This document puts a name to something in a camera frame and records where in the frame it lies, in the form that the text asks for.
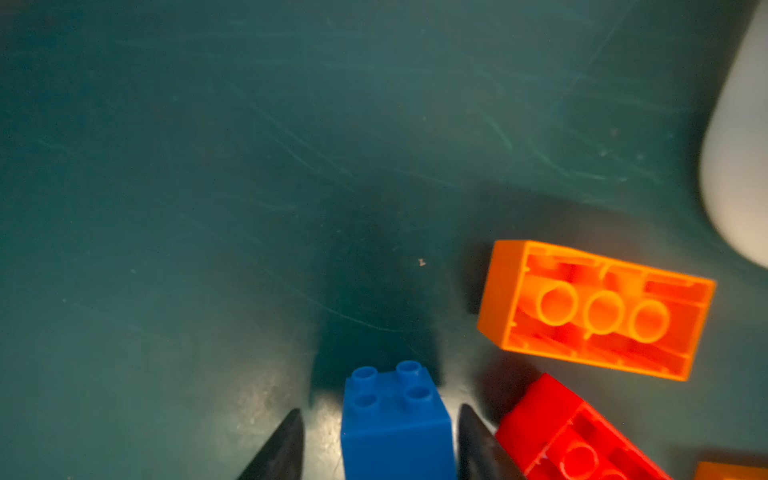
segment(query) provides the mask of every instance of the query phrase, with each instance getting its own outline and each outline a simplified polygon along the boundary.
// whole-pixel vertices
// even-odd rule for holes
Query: orange building block
[[[704,278],[500,240],[478,330],[510,352],[686,380],[714,290]]]
[[[768,468],[700,462],[694,480],[768,480]]]

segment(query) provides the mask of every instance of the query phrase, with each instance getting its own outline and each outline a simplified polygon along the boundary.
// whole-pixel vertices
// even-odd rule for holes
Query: toy brick
[[[700,462],[694,480],[768,480],[768,468]]]
[[[528,480],[671,480],[547,374],[502,419],[496,439]]]
[[[714,290],[704,278],[500,240],[478,329],[511,352],[686,380]]]
[[[451,418],[427,369],[414,361],[346,380],[341,447],[347,480],[455,480]]]

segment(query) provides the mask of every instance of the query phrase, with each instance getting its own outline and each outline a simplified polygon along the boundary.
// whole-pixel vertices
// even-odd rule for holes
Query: green surface
[[[3,477],[235,478],[299,406],[342,478],[354,367],[454,418],[529,372],[475,329],[498,238],[718,280],[689,382],[530,360],[678,480],[768,451],[768,272],[696,179],[752,7],[3,2]]]

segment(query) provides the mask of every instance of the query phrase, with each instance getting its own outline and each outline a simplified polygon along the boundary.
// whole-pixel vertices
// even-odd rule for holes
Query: white rounded object
[[[746,31],[704,137],[701,194],[720,235],[768,268],[768,0]]]

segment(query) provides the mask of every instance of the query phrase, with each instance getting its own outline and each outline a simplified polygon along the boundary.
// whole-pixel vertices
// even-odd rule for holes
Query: red building block
[[[528,480],[671,480],[547,374],[503,418],[496,439]]]

